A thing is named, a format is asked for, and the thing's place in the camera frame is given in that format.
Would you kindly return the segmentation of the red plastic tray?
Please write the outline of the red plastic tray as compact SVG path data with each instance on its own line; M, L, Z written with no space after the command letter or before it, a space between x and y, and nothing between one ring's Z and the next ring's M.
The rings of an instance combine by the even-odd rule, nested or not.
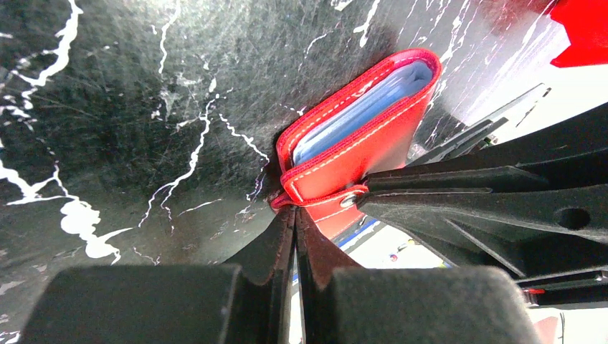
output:
M566 30L569 46L551 64L559 68L607 63L607 1L561 0L550 11Z

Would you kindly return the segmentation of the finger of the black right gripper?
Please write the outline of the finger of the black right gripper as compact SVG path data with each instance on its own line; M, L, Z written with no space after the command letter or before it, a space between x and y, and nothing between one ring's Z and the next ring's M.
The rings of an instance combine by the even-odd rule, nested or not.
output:
M368 176L370 192L586 188L607 184L607 105L447 161Z
M455 267L517 280L607 268L607 187L489 193L375 192L358 208Z

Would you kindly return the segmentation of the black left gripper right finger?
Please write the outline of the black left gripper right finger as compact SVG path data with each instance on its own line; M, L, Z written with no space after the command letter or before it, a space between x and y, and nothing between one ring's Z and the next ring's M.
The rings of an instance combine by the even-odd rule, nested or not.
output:
M307 343L540 342L500 269L367 269L303 210L295 237Z

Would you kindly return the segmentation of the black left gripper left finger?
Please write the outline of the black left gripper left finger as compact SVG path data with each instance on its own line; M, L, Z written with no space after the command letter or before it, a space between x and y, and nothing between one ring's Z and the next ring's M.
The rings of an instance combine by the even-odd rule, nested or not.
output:
M286 343L295 209L216 265L94 266L60 272L21 343Z

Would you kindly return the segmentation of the red card holder wallet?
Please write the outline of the red card holder wallet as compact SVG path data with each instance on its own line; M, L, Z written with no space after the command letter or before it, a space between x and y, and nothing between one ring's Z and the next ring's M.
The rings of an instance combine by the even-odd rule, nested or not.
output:
M309 110L278 138L274 211L304 208L332 239L360 221L370 173L401 168L442 73L428 49L396 52Z

